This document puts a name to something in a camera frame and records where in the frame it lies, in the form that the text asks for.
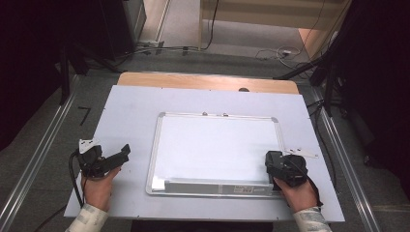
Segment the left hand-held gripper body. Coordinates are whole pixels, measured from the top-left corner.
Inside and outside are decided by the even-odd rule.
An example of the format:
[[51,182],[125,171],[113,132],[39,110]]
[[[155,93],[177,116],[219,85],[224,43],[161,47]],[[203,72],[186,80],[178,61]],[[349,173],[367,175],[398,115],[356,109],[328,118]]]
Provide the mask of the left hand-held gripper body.
[[102,170],[103,150],[99,139],[80,139],[78,142],[77,156],[82,174],[88,178],[102,178],[105,171]]

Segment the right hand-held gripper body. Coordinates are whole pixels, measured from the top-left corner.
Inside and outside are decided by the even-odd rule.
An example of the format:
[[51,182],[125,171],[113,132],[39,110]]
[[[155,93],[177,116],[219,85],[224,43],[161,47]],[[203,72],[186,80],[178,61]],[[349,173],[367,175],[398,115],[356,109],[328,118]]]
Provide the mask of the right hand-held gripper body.
[[291,188],[299,187],[309,180],[307,161],[300,155],[280,157],[278,178]]

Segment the black whiteboard eraser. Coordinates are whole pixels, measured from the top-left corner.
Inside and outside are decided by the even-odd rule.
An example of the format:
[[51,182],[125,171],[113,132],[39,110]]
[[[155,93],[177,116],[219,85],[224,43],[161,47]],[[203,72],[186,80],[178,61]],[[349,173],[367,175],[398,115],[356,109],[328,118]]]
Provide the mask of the black whiteboard eraser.
[[268,151],[265,156],[266,172],[270,182],[274,185],[273,190],[280,190],[275,178],[282,180],[284,177],[282,169],[282,151]]

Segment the metal-framed whiteboard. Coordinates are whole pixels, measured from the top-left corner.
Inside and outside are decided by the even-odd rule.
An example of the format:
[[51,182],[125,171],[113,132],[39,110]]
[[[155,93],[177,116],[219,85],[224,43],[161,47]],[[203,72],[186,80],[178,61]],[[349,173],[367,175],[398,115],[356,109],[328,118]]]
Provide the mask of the metal-framed whiteboard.
[[276,198],[266,154],[284,150],[278,119],[163,112],[146,191],[151,195]]

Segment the person's right hand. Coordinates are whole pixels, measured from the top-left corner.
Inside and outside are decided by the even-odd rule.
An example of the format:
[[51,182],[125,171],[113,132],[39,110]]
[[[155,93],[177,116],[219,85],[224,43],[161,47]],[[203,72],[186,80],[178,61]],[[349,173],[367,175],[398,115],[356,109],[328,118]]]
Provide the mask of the person's right hand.
[[275,182],[281,188],[281,193],[294,213],[317,205],[316,193],[309,182],[294,188],[277,178],[275,178]]

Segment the person's left hand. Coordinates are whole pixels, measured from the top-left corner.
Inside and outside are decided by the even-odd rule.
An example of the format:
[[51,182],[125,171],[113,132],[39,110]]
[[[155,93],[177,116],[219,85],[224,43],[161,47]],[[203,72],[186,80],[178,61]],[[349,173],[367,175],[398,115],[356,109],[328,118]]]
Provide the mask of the person's left hand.
[[104,212],[110,209],[110,196],[113,188],[113,179],[121,171],[121,167],[114,168],[104,177],[89,179],[81,176],[81,187],[85,196],[85,202]]

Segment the large white table panel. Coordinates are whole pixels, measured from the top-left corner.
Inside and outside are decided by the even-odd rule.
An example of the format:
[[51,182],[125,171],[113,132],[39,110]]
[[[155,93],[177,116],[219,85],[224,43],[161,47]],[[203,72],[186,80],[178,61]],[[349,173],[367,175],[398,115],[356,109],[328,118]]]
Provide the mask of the large white table panel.
[[149,194],[146,184],[155,130],[163,112],[277,118],[282,152],[302,149],[305,153],[308,175],[320,192],[324,218],[329,222],[344,219],[302,96],[121,85],[112,87],[95,131],[106,156],[119,152],[126,144],[131,148],[128,162],[113,180],[111,217],[198,221],[292,218],[280,193],[276,198]]

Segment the black stand leg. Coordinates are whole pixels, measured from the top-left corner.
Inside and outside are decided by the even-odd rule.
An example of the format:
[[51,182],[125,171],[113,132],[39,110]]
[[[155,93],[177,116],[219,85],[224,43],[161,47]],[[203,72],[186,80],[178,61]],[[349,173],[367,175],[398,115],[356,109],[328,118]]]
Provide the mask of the black stand leg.
[[324,108],[329,117],[332,117],[332,96],[333,96],[333,88],[336,80],[337,75],[337,66],[332,64],[330,66],[327,81],[326,81],[326,88],[325,88],[325,97],[324,97]]
[[67,49],[64,46],[60,49],[60,74],[62,78],[60,104],[63,105],[70,96],[69,60],[67,57]]

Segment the wooden table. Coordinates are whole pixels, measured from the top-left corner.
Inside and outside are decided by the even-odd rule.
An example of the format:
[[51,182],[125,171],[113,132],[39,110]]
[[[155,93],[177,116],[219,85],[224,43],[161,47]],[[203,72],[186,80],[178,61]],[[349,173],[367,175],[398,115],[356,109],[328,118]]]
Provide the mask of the wooden table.
[[165,72],[123,72],[117,82],[122,86],[148,86],[221,91],[248,90],[253,93],[299,95],[291,80],[256,79],[229,75],[187,74]]

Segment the dark cabinet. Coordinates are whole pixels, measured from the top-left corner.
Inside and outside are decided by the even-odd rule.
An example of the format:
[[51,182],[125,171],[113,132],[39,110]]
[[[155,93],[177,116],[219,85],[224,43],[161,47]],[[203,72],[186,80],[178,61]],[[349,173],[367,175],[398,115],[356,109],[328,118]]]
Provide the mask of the dark cabinet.
[[75,40],[114,61],[135,51],[147,19],[143,0],[80,0]]

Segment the metal floor rail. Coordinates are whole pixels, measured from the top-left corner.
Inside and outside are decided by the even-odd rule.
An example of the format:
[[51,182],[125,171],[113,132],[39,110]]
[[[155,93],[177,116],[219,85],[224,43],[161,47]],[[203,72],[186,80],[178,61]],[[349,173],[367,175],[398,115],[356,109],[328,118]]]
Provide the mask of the metal floor rail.
[[4,151],[0,152],[0,232],[8,232],[52,142],[66,118],[81,77],[69,78],[72,91],[63,104],[53,94]]
[[382,232],[335,120],[325,110],[321,91],[312,87],[310,92],[313,103],[307,108],[313,117],[314,130],[330,169],[331,181],[345,218],[343,226],[358,232]]

